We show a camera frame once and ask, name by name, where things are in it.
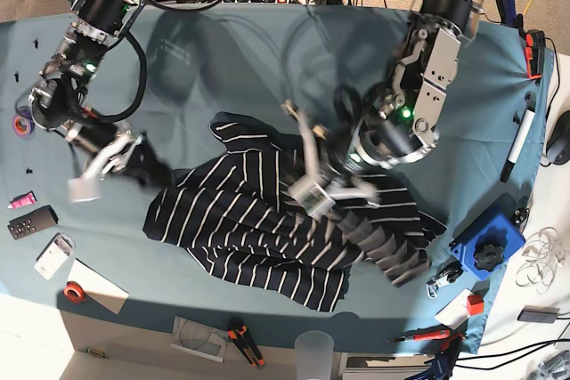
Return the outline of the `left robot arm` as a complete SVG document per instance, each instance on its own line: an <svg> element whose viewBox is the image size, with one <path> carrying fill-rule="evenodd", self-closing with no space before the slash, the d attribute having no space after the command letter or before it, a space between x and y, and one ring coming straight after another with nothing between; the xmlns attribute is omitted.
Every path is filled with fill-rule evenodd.
<svg viewBox="0 0 570 380"><path fill-rule="evenodd" d="M336 111L345 124L338 133L328 136L285 101L283 108L298 124L305 162L288 194L309 216L320 219L343 199L377 205L379 192L364 173L417 162L436 148L447 87L457 74L462 44L476 34L483 1L422 0L384 80L364 96L347 86L337 89Z"/></svg>

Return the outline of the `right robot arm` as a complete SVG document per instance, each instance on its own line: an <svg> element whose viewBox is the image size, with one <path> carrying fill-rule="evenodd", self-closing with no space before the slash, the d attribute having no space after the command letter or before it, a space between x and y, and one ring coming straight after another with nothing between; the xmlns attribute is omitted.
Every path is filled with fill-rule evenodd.
<svg viewBox="0 0 570 380"><path fill-rule="evenodd" d="M100 183L110 174L123 174L142 186L167 187L173 181L169 166L161 162L146 133L127 123L141 106L148 63L140 43L130 31L151 0L74 0L75 20L56 52L44 65L39 79L14 104L15 118L57 133L70 147L83 150L84 170L68 182L69 198L86 202L100 197ZM139 61L133 101L123 111L103 114L86 105L88 86L104 56L121 42L134 49Z"/></svg>

